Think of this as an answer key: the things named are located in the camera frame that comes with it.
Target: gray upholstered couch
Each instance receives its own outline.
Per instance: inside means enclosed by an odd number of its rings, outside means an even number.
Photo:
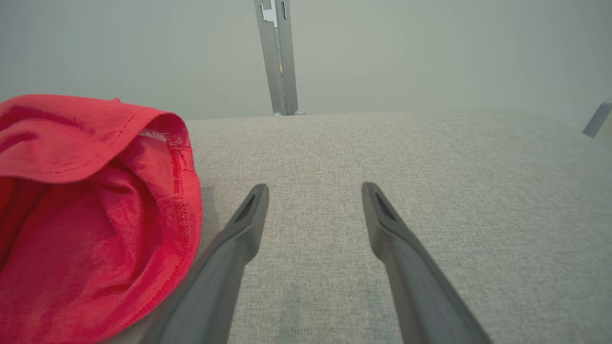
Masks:
[[[496,343],[612,342],[612,154],[503,110],[189,121],[202,247],[270,188],[230,343],[398,343],[377,183]],[[148,319],[113,342],[135,342]]]

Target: red fabric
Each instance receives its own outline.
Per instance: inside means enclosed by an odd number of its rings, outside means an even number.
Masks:
[[[201,217],[175,114],[58,95],[0,104],[0,342],[117,334],[185,276]]]

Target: couch cushion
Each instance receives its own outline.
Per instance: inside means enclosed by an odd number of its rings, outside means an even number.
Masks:
[[[204,245],[255,184],[270,188],[230,343],[401,342],[368,241],[364,181],[380,186],[495,343],[612,340],[612,155],[586,135],[503,110],[187,125]]]

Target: metal leg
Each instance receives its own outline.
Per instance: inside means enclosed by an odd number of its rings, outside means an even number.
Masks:
[[[589,124],[586,125],[582,133],[594,138],[599,129],[601,129],[603,123],[606,121],[610,111],[612,111],[612,99],[599,105],[599,108],[593,115],[593,118],[591,118]]]
[[[297,107],[289,1],[261,1],[255,0],[255,7],[274,116],[306,114]]]

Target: white wall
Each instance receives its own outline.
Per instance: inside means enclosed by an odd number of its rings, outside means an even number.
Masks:
[[[309,113],[518,108],[582,130],[612,97],[612,0],[291,0]],[[272,113],[252,0],[0,0],[0,100]]]
[[[612,97],[612,0],[291,0],[309,113],[500,107],[583,130]]]
[[[0,0],[0,101],[27,93],[272,115],[252,0]]]

